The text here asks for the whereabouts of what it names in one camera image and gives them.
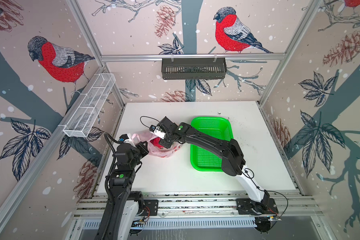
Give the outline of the pink plastic fruit bag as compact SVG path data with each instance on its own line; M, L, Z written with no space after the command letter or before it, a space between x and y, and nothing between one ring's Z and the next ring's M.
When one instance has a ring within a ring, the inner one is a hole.
M182 147L182 145L179 143L174 143L169 149L162 147L159 144L160 138L155 136L149 130L144 130L128 135L130 135L131 139L130 144L132 144L134 147L136 147L139 142L147 142L149 155L155 157L169 158Z

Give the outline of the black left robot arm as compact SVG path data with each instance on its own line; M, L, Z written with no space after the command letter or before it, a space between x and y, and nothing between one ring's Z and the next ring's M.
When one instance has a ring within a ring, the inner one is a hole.
M142 193L132 191L132 184L136 166L149 153L148 143L139 142L136 146L121 143L111 149L113 161L105 181L108 201L96 240L126 240L135 216L144 209Z

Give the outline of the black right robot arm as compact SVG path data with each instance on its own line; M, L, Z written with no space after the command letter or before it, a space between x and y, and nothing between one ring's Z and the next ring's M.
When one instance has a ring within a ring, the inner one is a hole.
M270 195L258 185L254 172L246 166L244 154L236 140L221 140L202 133L189 124L176 125L167 117L159 121L156 126L150 126L149 130L160 138L159 144L166 149L175 142L191 144L219 157L222 160L222 171L237 178L247 192L253 207L264 211L268 209Z

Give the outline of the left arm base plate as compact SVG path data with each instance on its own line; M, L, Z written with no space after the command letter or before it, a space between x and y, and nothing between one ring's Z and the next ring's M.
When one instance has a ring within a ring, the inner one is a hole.
M159 207L158 205L158 200L144 200L144 208L143 211L139 214L139 216L157 216Z

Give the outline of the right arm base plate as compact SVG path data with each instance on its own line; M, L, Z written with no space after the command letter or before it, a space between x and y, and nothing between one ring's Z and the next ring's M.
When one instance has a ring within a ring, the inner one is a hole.
M268 199L265 204L250 199L236 199L236 204L239 215L276 216L279 214L275 200L272 198Z

